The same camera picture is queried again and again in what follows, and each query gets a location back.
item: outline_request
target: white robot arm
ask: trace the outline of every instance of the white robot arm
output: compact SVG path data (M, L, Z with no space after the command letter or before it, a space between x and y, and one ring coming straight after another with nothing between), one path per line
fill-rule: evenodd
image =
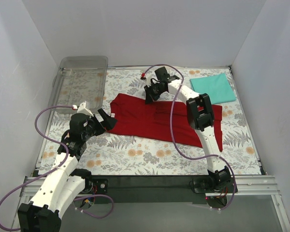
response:
M66 157L63 152L65 149L60 145L52 166L56 170L46 177L29 204L20 205L17 214L22 232L58 232L61 218L75 197L84 190L92 190L91 172L75 168L86 149L86 141L111 130L117 122L102 109L98 112L103 118L102 122L89 110L89 104L84 102L78 107L77 113L71 116L70 129L61 138L61 142L69 149L69 156L59 167Z
M182 85L179 77L170 76L165 67L155 71L157 80L147 77L146 103L156 101L163 92L175 95ZM188 123L198 134L205 155L219 155L214 134L214 113L207 94L199 94L182 85L177 96L187 106ZM219 157L207 157L207 169L217 189L231 179L230 171Z

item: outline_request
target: floral tablecloth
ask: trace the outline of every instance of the floral tablecloth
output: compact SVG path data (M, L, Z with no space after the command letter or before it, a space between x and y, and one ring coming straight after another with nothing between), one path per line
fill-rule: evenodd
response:
M143 69L109 69L106 77L103 109L110 112L110 102L118 93L126 93L145 99L145 82L140 80ZM229 69L181 69L184 84L190 86L189 79L225 73L234 90ZM159 101L171 101L173 95L163 93ZM221 153L236 174L261 174L251 136L238 97L236 101L220 104L223 107L223 152ZM69 128L70 115L55 113L48 133L49 137L60 140ZM54 163L58 145L47 142L39 174L50 170ZM198 147L179 144L188 156L204 155ZM195 175L207 174L206 160L190 161L181 157L170 142L136 136L120 136L105 133L87 142L78 168L86 168L96 175Z

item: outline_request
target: white backdrop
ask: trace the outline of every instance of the white backdrop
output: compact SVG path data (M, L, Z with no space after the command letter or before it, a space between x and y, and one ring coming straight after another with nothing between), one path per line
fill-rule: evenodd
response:
M0 0L0 199L34 170L42 143L34 120L47 106L56 71L22 1ZM44 115L41 129L46 122ZM19 191L2 205L0 220L6 227L18 201Z
M233 63L265 0L23 0L56 63L105 55L109 65Z
M275 175L290 219L290 1L265 3L233 70L262 164Z

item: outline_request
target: teal cloth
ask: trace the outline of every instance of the teal cloth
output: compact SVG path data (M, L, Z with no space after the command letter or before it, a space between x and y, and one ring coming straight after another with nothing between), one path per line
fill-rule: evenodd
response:
M235 94L227 80L226 74L190 79L191 87L198 93L207 93L212 104L233 102Z

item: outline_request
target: red connector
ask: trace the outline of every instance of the red connector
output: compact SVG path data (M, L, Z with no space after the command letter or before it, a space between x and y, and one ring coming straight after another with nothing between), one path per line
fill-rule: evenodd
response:
M145 78L145 73L142 73L142 75L141 75L141 80L146 80L146 78Z

